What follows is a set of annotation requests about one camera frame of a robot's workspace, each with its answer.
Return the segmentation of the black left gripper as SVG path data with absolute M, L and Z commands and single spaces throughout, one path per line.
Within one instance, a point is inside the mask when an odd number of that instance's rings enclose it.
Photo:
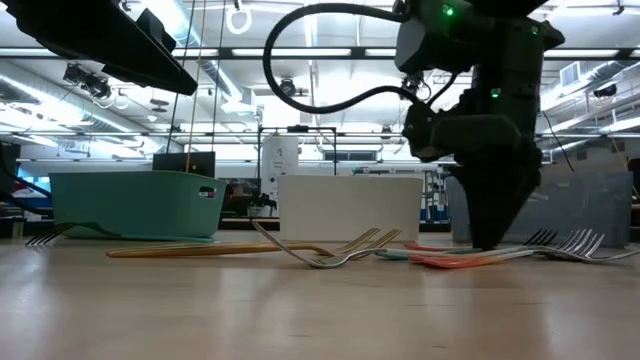
M 68 58 L 104 63 L 123 82 L 192 95 L 195 79 L 171 56 L 145 52 L 146 38 L 113 0 L 6 0 L 20 31 Z

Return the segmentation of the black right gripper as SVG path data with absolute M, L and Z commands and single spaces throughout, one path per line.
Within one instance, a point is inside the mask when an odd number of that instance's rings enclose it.
M 462 161 L 497 158 L 513 166 L 503 178 L 494 240 L 486 223 L 483 190 L 471 183 L 461 167 L 448 169 L 446 195 L 456 244 L 497 246 L 539 186 L 542 155 L 534 142 L 539 108 L 537 88 L 470 88 L 456 105 L 435 113 L 435 146 L 441 151 Z

